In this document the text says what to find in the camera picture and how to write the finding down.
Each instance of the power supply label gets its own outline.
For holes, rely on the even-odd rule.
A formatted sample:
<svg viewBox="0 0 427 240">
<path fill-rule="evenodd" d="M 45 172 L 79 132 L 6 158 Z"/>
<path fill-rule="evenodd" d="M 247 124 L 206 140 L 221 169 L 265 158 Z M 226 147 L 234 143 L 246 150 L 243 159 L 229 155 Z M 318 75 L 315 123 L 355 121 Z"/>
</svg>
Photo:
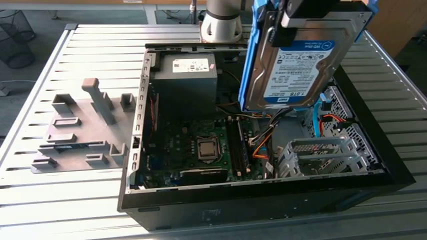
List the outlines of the power supply label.
<svg viewBox="0 0 427 240">
<path fill-rule="evenodd" d="M 271 104 L 297 103 L 317 80 L 318 63 L 326 59 L 335 47 L 334 41 L 294 41 L 281 47 L 265 91 L 265 100 Z"/>
<path fill-rule="evenodd" d="M 175 59 L 173 62 L 174 73 L 209 72 L 210 63 L 207 58 Z"/>
</svg>

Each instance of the slotted aluminum table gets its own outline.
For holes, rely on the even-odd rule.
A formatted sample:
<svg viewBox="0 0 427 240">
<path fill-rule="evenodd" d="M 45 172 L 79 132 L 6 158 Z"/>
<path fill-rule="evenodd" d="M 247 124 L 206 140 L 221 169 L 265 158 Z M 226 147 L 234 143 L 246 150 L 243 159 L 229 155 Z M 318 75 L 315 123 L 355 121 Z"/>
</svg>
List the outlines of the slotted aluminum table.
<svg viewBox="0 0 427 240">
<path fill-rule="evenodd" d="M 55 94 L 87 99 L 83 79 L 99 78 L 111 98 L 133 91 L 137 96 L 146 43 L 198 41 L 199 28 L 189 25 L 79 25 L 65 31 L 0 149 L 0 239 L 427 239 L 427 101 L 367 32 L 342 65 L 415 176 L 399 192 L 335 214 L 147 232 L 117 211 L 121 168 L 33 174 Z"/>
</svg>

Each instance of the gray floor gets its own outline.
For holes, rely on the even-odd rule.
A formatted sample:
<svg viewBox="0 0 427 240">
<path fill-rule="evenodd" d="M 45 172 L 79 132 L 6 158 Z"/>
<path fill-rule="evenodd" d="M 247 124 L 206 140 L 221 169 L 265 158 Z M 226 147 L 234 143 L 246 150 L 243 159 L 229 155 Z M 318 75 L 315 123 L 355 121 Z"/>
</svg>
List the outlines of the gray floor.
<svg viewBox="0 0 427 240">
<path fill-rule="evenodd" d="M 141 10 L 82 10 L 82 11 L 59 11 L 59 20 L 51 20 L 49 11 L 31 10 L 26 11 L 27 19 L 38 34 L 38 38 L 30 43 L 30 47 L 37 55 L 37 62 L 23 69 L 10 69 L 0 62 L 0 81 L 10 80 L 38 80 L 51 52 L 58 43 L 69 23 L 79 24 L 147 24 L 146 13 Z M 173 13 L 177 18 L 167 18 L 165 12 L 158 11 L 159 24 L 183 24 L 190 23 L 190 11 Z M 401 65 L 410 65 L 407 74 L 419 88 L 427 93 L 427 43 L 417 45 L 410 42 L 399 54 L 397 61 Z M 11 93 L 7 97 L 0 97 L 0 136 L 6 136 L 29 93 L 33 89 L 33 82 L 6 82 Z"/>
</svg>

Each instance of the motherboard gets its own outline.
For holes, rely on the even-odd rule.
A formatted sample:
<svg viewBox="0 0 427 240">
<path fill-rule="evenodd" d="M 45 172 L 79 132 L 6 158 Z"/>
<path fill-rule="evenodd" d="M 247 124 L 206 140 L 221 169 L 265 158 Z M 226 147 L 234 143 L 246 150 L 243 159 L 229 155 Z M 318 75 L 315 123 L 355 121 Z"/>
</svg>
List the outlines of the motherboard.
<svg viewBox="0 0 427 240">
<path fill-rule="evenodd" d="M 249 117 L 165 122 L 150 144 L 142 174 L 147 188 L 259 180 L 263 163 L 253 159 Z"/>
</svg>

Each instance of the wastebasket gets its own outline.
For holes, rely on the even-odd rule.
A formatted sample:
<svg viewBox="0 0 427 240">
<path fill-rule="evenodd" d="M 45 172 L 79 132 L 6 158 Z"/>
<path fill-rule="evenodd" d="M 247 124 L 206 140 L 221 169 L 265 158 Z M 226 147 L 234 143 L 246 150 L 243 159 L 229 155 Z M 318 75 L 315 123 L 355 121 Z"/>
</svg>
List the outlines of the wastebasket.
<svg viewBox="0 0 427 240">
<path fill-rule="evenodd" d="M 35 55 L 17 27 L 0 23 L 0 60 L 11 69 L 21 69 L 35 62 Z"/>
<path fill-rule="evenodd" d="M 37 33 L 22 10 L 0 10 L 0 25 L 6 32 L 18 31 L 21 35 L 18 40 L 29 42 L 37 38 Z"/>
</svg>

